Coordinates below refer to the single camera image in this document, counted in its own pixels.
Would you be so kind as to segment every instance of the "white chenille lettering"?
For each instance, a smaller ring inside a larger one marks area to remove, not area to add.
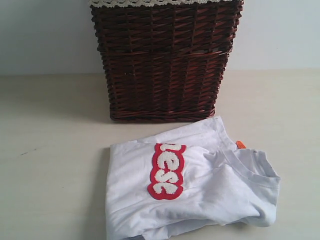
[[[165,169],[165,163],[171,171],[175,171],[179,168],[179,158],[172,151],[164,151],[159,155],[157,160],[158,167],[160,169]]]
[[[179,144],[162,144],[160,146],[160,149],[162,151],[166,151],[166,150],[174,150],[174,151],[179,151],[182,148],[182,145]]]
[[[155,180],[162,183],[169,181],[169,183],[174,184],[179,180],[178,175],[174,171],[168,171],[165,173],[165,171],[162,169],[159,169],[154,177]]]
[[[167,194],[174,194],[178,189],[176,185],[169,182],[158,182],[153,185],[153,189],[157,194],[161,194],[162,188],[164,188]]]

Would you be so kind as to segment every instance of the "white lace trim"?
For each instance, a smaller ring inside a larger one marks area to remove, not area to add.
[[[240,0],[89,0],[89,4],[101,8],[106,6],[108,8],[114,8],[115,6],[125,8],[125,7],[153,7],[154,5],[179,5],[179,4],[205,4],[207,2],[217,3],[220,1],[231,2],[231,1],[240,1]]]

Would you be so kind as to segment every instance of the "white table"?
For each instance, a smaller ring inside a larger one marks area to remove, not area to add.
[[[320,239],[320,70],[226,72],[216,114],[282,177],[276,223],[172,239]],[[0,239],[105,240],[108,147],[185,124],[113,123],[101,74],[1,77]]]

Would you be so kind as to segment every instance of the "brown wicker basket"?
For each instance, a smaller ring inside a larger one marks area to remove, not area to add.
[[[91,6],[111,119],[186,122],[212,116],[242,5]]]

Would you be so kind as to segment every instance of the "clothing label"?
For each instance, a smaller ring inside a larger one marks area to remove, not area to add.
[[[157,143],[152,157],[151,184],[147,187],[156,200],[173,200],[183,192],[182,170],[185,166],[183,153],[187,147],[180,144]]]

